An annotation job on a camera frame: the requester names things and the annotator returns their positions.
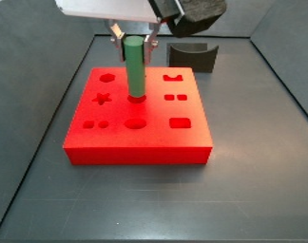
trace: shape sorter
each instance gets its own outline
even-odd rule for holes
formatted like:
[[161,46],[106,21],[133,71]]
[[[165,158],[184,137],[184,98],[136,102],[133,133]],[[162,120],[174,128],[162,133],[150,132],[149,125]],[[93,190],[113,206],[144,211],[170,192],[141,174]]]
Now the shape sorter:
[[65,139],[73,164],[206,163],[212,149],[190,68],[148,67],[142,99],[124,67],[93,69]]

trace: green cylinder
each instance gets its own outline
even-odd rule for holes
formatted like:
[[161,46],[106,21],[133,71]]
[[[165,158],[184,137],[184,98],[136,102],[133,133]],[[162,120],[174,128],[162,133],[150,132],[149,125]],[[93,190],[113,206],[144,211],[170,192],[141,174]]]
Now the green cylinder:
[[144,38],[141,36],[129,36],[124,40],[129,94],[136,98],[145,95],[145,63],[142,47]]

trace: white robot part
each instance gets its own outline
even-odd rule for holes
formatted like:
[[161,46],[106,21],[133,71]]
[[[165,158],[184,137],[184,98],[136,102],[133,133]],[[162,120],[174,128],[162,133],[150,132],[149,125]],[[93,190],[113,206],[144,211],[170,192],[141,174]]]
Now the white robot part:
[[148,0],[55,0],[66,15],[160,23]]

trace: rectangular hole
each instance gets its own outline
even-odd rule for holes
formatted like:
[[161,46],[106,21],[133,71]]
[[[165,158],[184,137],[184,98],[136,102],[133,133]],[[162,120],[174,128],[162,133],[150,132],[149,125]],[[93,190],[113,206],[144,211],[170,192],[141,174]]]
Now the rectangular hole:
[[165,95],[165,100],[174,101],[174,95],[170,95],[170,94]]
[[189,118],[170,118],[169,127],[170,128],[192,128],[192,121]]
[[85,128],[85,129],[92,129],[92,128],[94,128],[94,121],[85,121],[85,123],[83,123],[83,128]]
[[186,101],[189,99],[188,95],[177,95],[180,101]]

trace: hole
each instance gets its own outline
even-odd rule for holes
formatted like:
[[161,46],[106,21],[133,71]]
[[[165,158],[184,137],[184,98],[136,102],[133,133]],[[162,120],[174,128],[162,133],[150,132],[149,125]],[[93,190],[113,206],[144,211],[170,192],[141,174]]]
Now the hole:
[[134,97],[130,95],[128,99],[130,103],[144,103],[146,100],[146,96],[142,95],[141,97]]
[[174,95],[165,95],[166,101],[174,101]]
[[142,129],[146,127],[146,120],[141,118],[130,119],[125,122],[125,126],[129,129]]
[[98,123],[98,127],[101,127],[101,128],[106,128],[108,126],[109,126],[109,121],[101,121]]
[[104,82],[104,83],[109,83],[109,82],[112,82],[114,79],[116,79],[116,75],[112,74],[112,73],[104,74],[104,75],[101,75],[101,77],[100,77],[100,81]]
[[172,82],[181,82],[184,81],[182,75],[177,75],[174,78],[169,77],[166,74],[164,75],[164,80],[165,81],[172,81]]
[[180,101],[186,101],[189,99],[188,95],[177,95]]
[[170,128],[192,128],[192,121],[189,118],[170,118],[169,127]]
[[110,98],[110,93],[102,95],[101,93],[97,94],[97,98],[94,98],[92,101],[98,102],[100,105],[102,105],[106,102],[110,102],[113,99]]
[[86,129],[94,128],[94,121],[85,121],[83,128],[86,128]]

